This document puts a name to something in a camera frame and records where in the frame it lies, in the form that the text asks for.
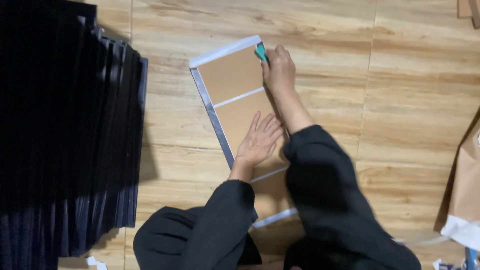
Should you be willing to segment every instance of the wooden floor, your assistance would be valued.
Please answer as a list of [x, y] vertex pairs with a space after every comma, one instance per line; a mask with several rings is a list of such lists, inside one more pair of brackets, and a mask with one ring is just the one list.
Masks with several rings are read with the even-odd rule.
[[[111, 232], [89, 252], [109, 270], [138, 269], [132, 241], [152, 213], [203, 205], [228, 176], [188, 63], [257, 34], [290, 51], [302, 101], [354, 160], [387, 231], [405, 240], [436, 236], [456, 148], [480, 105], [480, 30], [456, 19], [455, 0], [89, 2], [107, 34], [149, 59], [137, 226]], [[280, 237], [282, 249], [296, 235], [282, 233], [289, 226], [298, 224], [253, 234], [259, 243]], [[463, 258], [453, 242], [411, 248], [424, 269]]]

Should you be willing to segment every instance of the person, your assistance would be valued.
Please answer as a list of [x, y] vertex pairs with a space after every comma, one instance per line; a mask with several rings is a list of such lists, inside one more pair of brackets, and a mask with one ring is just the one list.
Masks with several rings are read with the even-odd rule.
[[255, 165], [272, 155], [282, 126], [258, 112], [241, 143], [228, 180], [202, 208], [164, 207], [133, 241], [142, 270], [420, 270], [415, 255], [375, 220], [349, 156], [316, 125], [295, 91], [295, 65], [279, 45], [262, 62], [264, 81], [290, 133], [286, 185], [305, 235], [280, 264], [263, 264], [248, 230], [255, 221], [249, 184]]

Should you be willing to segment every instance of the stack of black boards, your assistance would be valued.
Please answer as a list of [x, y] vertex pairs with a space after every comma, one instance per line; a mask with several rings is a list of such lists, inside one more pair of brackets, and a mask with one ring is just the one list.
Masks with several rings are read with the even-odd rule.
[[135, 225], [147, 59], [94, 5], [0, 10], [0, 269], [56, 269]]

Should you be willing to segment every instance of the black sleeve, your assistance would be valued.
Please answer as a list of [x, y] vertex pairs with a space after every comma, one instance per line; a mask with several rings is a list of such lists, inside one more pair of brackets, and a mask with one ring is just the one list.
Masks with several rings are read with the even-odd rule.
[[228, 180], [218, 186], [193, 228], [180, 270], [236, 269], [245, 236], [257, 219], [254, 201], [246, 182]]
[[287, 188], [307, 237], [334, 242], [389, 269], [420, 269], [413, 253], [392, 240], [361, 193], [350, 157], [322, 127], [290, 137]]

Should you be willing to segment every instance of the black clothing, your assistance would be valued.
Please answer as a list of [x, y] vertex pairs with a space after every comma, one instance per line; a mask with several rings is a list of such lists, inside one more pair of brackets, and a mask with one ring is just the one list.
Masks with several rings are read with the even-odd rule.
[[[306, 235], [289, 247], [284, 270], [419, 270], [413, 253], [392, 240], [360, 192], [348, 155], [320, 126], [290, 137], [286, 183]], [[138, 231], [142, 270], [234, 270], [258, 264], [248, 228], [256, 217], [252, 187], [221, 184], [197, 211], [162, 208]]]

